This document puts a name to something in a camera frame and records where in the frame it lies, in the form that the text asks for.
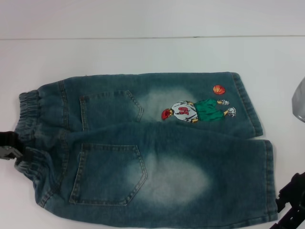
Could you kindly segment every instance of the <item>white background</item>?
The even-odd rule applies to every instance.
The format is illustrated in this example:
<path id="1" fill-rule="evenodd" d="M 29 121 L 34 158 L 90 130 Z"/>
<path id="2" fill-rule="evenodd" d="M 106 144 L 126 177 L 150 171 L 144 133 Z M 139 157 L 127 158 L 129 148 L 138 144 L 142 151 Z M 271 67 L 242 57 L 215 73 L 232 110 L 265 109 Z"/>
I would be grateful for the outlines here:
<path id="1" fill-rule="evenodd" d="M 291 108 L 305 76 L 304 9 L 303 0 L 1 0 L 0 131 L 14 129 L 20 93 L 71 76 L 237 72 L 263 124 L 262 138 L 273 143 L 279 191 L 305 172 L 305 124 Z M 219 37 L 263 35 L 303 36 Z M 193 36 L 210 38 L 168 38 Z M 144 37 L 166 39 L 120 39 Z M 32 183 L 13 163 L 0 161 L 2 228 L 105 228 L 37 206 Z"/>

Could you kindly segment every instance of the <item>embroidered patch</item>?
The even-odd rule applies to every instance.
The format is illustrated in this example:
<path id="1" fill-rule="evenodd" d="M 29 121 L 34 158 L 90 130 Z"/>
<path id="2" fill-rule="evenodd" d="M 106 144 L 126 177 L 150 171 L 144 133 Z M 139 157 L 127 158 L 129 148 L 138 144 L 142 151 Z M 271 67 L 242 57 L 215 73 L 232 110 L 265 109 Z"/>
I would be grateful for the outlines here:
<path id="1" fill-rule="evenodd" d="M 196 123 L 198 121 L 222 120 L 225 116 L 236 116 L 236 109 L 234 107 L 230 107 L 223 112 L 216 108 L 217 104 L 229 105 L 230 103 L 224 99 L 207 99 L 196 103 L 180 101 L 175 103 L 171 108 L 165 109 L 162 112 L 162 119 L 165 120 L 170 116 L 176 116 L 179 120 Z"/>
<path id="2" fill-rule="evenodd" d="M 225 93 L 225 88 L 222 87 L 221 85 L 216 85 L 213 87 L 213 91 L 215 94 L 224 94 Z"/>

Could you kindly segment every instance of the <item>jeans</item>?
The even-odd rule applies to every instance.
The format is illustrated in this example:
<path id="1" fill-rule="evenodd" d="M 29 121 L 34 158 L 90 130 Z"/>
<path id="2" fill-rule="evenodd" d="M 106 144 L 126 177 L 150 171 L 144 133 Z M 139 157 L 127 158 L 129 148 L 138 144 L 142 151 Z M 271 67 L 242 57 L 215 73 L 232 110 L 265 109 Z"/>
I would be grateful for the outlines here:
<path id="1" fill-rule="evenodd" d="M 38 205 L 116 227 L 277 219 L 272 145 L 236 73 L 73 77 L 20 95 Z"/>

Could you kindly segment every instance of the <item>basketball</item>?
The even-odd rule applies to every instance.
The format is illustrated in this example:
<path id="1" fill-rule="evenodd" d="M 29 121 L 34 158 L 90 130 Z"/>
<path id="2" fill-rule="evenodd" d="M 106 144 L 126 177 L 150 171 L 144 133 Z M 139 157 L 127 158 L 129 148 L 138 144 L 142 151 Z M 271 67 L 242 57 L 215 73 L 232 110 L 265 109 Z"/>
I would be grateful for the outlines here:
<path id="1" fill-rule="evenodd" d="M 216 85 L 213 87 L 213 91 L 215 94 L 223 94 L 225 93 L 225 88 L 222 87 L 221 85 Z"/>

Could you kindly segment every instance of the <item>sneaker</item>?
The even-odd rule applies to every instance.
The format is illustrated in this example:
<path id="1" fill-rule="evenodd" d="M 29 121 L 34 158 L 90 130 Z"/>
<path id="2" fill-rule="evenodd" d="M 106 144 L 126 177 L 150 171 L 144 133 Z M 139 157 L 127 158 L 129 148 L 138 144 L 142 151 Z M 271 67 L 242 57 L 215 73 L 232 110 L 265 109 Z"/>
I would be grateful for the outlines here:
<path id="1" fill-rule="evenodd" d="M 236 109 L 234 107 L 230 107 L 228 109 L 228 115 L 230 115 L 231 117 L 235 117 L 236 115 Z"/>
<path id="2" fill-rule="evenodd" d="M 224 100 L 224 99 L 219 99 L 219 100 L 217 100 L 218 102 L 222 102 L 221 103 L 221 105 L 229 105 L 230 103 L 229 103 L 229 101 L 226 101 L 226 100 Z"/>

